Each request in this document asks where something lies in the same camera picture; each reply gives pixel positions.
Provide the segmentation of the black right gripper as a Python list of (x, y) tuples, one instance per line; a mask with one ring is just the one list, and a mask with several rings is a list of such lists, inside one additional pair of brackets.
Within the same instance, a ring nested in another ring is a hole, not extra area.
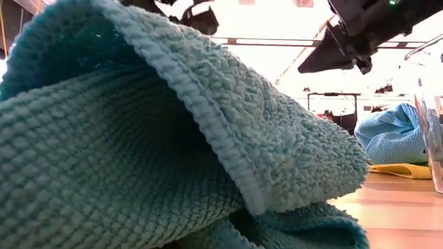
[(379, 44), (412, 32), (414, 0), (328, 0), (339, 18), (326, 22), (319, 45), (298, 67), (299, 73), (350, 70), (353, 59), (363, 75), (372, 70), (369, 57)]

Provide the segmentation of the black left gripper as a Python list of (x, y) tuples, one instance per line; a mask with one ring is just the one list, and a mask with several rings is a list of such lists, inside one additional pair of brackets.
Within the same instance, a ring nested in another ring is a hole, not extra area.
[(190, 6), (183, 12), (180, 23), (194, 28), (204, 35), (214, 35), (219, 28), (219, 22), (211, 6), (208, 6), (207, 10), (194, 15), (192, 9), (195, 7), (196, 5)]

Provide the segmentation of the blue microfiber towel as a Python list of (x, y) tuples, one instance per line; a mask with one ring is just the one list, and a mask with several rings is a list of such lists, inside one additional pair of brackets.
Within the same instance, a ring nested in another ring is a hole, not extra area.
[(357, 122), (354, 135), (375, 165), (428, 161), (416, 108), (402, 103)]

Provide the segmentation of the yellow microfiber towel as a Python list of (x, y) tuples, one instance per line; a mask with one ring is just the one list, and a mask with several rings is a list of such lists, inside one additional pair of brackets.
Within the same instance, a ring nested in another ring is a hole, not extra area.
[(383, 165), (371, 165), (370, 171), (378, 174), (389, 174), (402, 178), (430, 180), (431, 172), (427, 165), (414, 165), (409, 163), (395, 163)]

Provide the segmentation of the dark teal terry towel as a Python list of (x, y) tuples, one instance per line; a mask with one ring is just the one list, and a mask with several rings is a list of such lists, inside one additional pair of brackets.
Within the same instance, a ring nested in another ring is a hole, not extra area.
[(58, 0), (0, 83), (0, 249), (369, 249), (351, 135), (198, 31)]

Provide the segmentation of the narrow black monitor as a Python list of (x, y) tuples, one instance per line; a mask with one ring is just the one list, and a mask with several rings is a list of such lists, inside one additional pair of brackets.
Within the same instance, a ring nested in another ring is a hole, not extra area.
[(350, 135), (354, 135), (354, 129), (356, 126), (356, 116), (352, 114), (347, 114), (341, 116), (340, 126), (344, 128)]

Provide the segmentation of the large clear plastic basket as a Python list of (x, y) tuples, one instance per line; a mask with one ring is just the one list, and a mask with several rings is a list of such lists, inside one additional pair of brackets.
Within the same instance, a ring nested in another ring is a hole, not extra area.
[(404, 57), (435, 191), (443, 194), (443, 33)]

